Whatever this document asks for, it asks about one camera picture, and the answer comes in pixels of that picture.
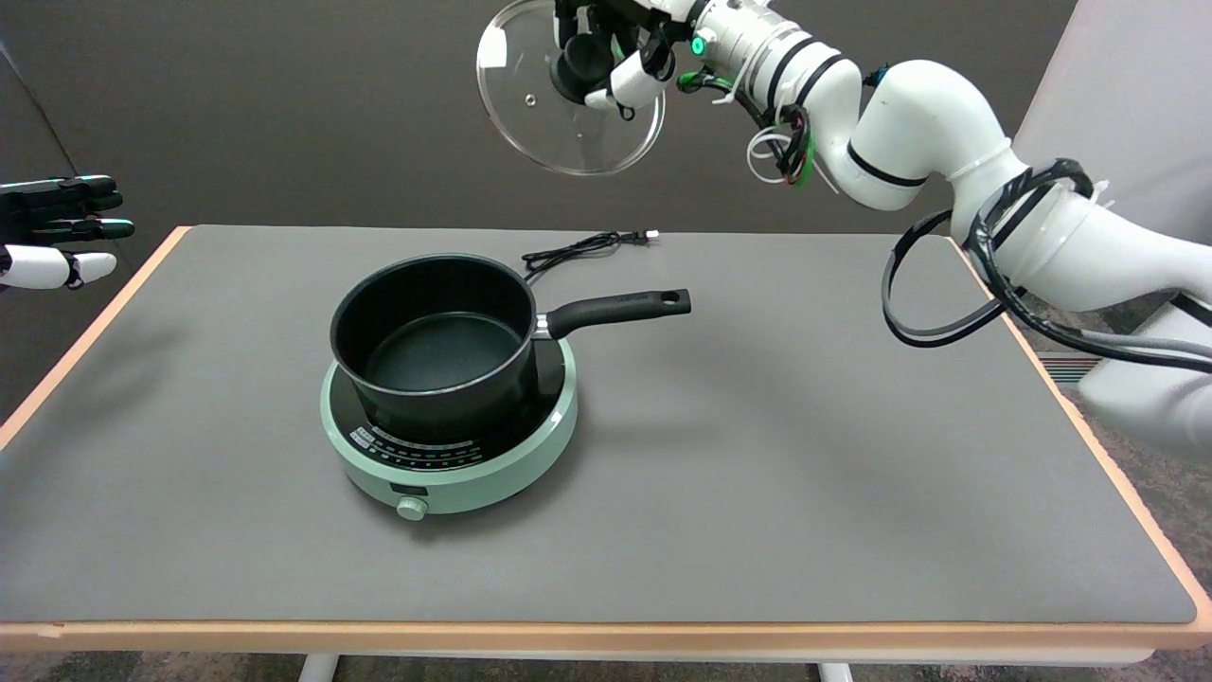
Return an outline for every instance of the gray wall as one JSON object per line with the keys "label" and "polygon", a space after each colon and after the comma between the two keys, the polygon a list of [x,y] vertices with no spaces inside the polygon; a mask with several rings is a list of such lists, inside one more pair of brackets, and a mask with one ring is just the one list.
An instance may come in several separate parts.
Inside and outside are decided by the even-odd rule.
{"label": "gray wall", "polygon": [[[0,40],[81,172],[119,180],[127,205],[115,216],[138,229],[122,242],[125,265],[142,263],[175,225],[201,222],[901,231],[950,204],[937,178],[892,214],[821,182],[759,184],[742,161],[751,124],[739,108],[711,107],[707,93],[673,92],[654,149],[622,174],[544,171],[499,137],[475,85],[480,33],[503,4],[0,0]],[[783,0],[779,8],[864,69],[920,57],[951,64],[1013,132],[1073,4]],[[0,73],[0,177],[67,172],[10,71]],[[0,296],[0,413],[124,276],[80,292]]]}
{"label": "gray wall", "polygon": [[1115,212],[1212,243],[1212,2],[1081,0],[1014,147],[1109,178]]}

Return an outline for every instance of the pot rim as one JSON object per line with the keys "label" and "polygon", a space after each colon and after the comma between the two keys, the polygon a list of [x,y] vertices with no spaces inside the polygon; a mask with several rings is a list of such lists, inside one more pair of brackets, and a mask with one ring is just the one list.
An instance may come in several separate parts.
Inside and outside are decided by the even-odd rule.
{"label": "pot rim", "polygon": [[[375,384],[375,383],[367,380],[360,373],[354,372],[345,363],[345,359],[342,357],[341,351],[337,349],[337,327],[341,323],[342,316],[345,314],[347,309],[354,302],[354,299],[360,293],[362,293],[367,287],[370,287],[371,285],[373,285],[375,282],[377,282],[379,279],[382,279],[382,277],[384,277],[384,276],[387,276],[389,274],[394,274],[394,273],[396,273],[396,271],[399,271],[401,269],[406,269],[406,268],[410,268],[410,267],[416,267],[418,264],[428,263],[428,262],[433,262],[433,260],[475,262],[475,263],[479,263],[479,264],[488,265],[488,267],[491,267],[493,269],[497,269],[498,271],[501,271],[503,274],[507,274],[510,279],[514,280],[514,282],[522,291],[526,292],[526,298],[530,300],[530,310],[531,310],[530,311],[530,326],[527,326],[527,328],[526,328],[526,334],[522,337],[521,343],[518,345],[518,349],[514,351],[514,354],[511,356],[509,356],[509,360],[502,362],[501,365],[498,365],[492,371],[490,371],[490,372],[487,372],[485,374],[481,374],[480,377],[478,377],[478,378],[475,378],[475,379],[473,379],[470,382],[465,382],[463,384],[457,384],[454,386],[446,386],[444,389],[434,389],[434,390],[430,390],[430,391],[400,391],[398,389],[389,389],[387,386],[381,386],[378,384]],[[362,277],[361,281],[359,281],[356,285],[354,285],[354,287],[350,288],[349,292],[345,293],[345,296],[341,299],[341,303],[337,305],[337,310],[332,314],[332,321],[328,325],[328,349],[332,353],[332,356],[336,360],[337,366],[341,368],[341,371],[344,372],[345,376],[348,376],[349,379],[351,379],[355,384],[358,384],[358,385],[360,385],[360,386],[362,386],[362,388],[365,388],[367,390],[371,390],[371,391],[375,391],[375,392],[378,392],[378,394],[382,394],[382,395],[385,395],[385,396],[396,396],[396,397],[401,397],[401,399],[423,399],[423,397],[431,397],[431,396],[444,396],[444,395],[454,394],[454,392],[458,392],[458,391],[464,391],[467,389],[471,389],[474,386],[478,386],[478,385],[487,383],[487,382],[492,382],[492,379],[494,379],[502,372],[504,372],[505,368],[508,368],[508,367],[513,366],[515,362],[518,362],[519,357],[530,354],[531,353],[531,346],[532,346],[533,340],[534,340],[534,327],[536,327],[537,323],[538,323],[538,305],[534,302],[534,292],[531,290],[530,283],[527,283],[526,280],[522,279],[522,276],[520,274],[518,274],[518,271],[514,270],[513,268],[510,268],[509,265],[502,263],[501,260],[496,260],[496,259],[490,258],[487,256],[479,256],[476,253],[459,253],[459,252],[427,253],[427,254],[423,254],[423,256],[415,256],[415,257],[411,257],[411,258],[405,258],[402,260],[398,260],[395,263],[391,263],[391,264],[389,264],[387,267],[379,268],[378,270],[376,270],[376,271],[366,275],[365,277]]]}

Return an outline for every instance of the pot lid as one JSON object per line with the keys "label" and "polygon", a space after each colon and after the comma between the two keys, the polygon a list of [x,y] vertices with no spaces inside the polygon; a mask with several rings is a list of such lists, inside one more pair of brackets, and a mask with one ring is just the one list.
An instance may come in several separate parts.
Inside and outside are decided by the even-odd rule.
{"label": "pot lid", "polygon": [[640,160],[661,132],[664,94],[631,120],[576,104],[551,84],[560,55],[554,0],[518,0],[488,23],[475,71],[497,130],[531,160],[567,174],[611,174]]}

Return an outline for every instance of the table edge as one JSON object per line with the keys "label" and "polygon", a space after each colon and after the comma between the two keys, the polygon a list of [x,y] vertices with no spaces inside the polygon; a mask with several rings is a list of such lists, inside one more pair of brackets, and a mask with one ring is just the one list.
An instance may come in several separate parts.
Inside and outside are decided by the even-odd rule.
{"label": "table edge", "polygon": [[[2,451],[80,361],[191,227],[178,227],[102,310],[72,349],[4,425]],[[945,237],[984,286],[959,245]],[[1085,418],[1048,377],[1027,338],[1001,315],[1040,379],[1132,510],[1195,604],[1189,624],[990,624],[990,623],[364,623],[364,621],[73,621],[0,623],[0,651],[600,651],[771,652],[804,649],[1005,648],[1196,648],[1212,643],[1212,600],[1145,508],[1124,471],[1094,437]]]}

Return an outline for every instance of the saucepan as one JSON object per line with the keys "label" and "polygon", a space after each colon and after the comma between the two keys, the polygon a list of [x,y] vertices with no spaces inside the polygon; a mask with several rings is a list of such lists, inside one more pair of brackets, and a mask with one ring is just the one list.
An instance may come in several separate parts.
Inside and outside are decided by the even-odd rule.
{"label": "saucepan", "polygon": [[337,306],[330,344],[372,423],[421,443],[499,424],[537,383],[534,343],[577,328],[691,310],[686,288],[588,298],[538,313],[508,265],[435,253],[388,265]]}

